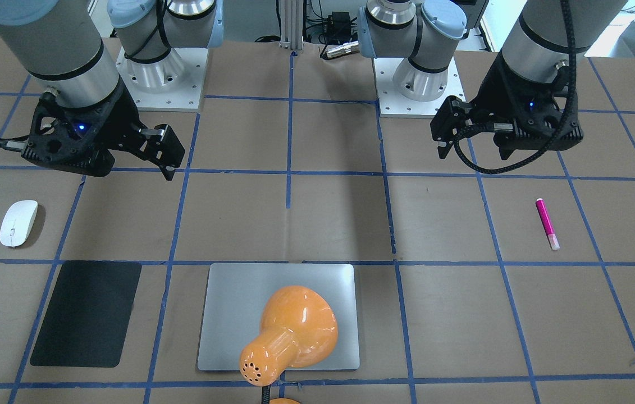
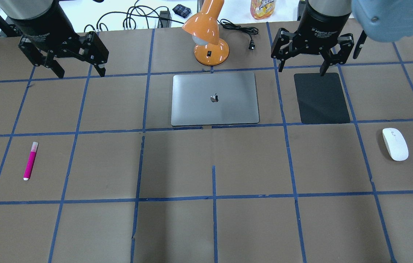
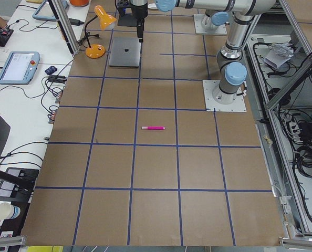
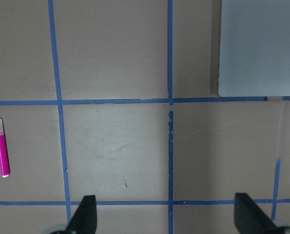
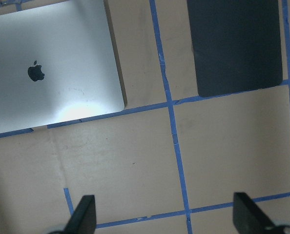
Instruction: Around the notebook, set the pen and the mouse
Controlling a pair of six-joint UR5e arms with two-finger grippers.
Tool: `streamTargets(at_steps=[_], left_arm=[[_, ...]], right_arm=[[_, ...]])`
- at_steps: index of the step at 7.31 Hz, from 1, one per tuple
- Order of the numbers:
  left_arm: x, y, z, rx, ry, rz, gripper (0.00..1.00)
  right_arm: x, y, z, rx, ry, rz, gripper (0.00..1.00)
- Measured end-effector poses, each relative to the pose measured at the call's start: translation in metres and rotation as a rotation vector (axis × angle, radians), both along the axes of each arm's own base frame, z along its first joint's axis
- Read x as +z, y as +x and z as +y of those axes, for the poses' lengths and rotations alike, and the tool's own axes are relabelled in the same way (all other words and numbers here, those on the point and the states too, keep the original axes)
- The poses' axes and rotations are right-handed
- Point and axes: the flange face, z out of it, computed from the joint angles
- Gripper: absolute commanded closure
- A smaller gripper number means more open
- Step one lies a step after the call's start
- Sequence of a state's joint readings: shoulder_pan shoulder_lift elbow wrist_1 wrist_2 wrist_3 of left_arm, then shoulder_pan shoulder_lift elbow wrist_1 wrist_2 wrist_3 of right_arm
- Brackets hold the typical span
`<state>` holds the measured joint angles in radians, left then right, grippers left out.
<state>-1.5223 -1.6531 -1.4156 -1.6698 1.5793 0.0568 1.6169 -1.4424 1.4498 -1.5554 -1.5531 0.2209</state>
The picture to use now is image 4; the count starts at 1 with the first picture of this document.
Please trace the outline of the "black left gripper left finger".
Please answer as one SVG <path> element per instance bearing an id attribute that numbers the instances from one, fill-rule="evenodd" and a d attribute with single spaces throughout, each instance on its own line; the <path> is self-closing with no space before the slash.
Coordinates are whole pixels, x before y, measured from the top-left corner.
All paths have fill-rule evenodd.
<path id="1" fill-rule="evenodd" d="M 97 205 L 95 195 L 86 195 L 67 225 L 67 234 L 94 234 L 97 230 Z"/>

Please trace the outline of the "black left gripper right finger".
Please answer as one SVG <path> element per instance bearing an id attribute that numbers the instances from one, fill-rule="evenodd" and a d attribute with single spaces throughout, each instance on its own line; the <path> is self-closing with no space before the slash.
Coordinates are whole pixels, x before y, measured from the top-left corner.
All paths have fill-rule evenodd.
<path id="1" fill-rule="evenodd" d="M 234 196 L 234 225 L 240 234 L 271 234 L 277 226 L 246 193 Z"/>

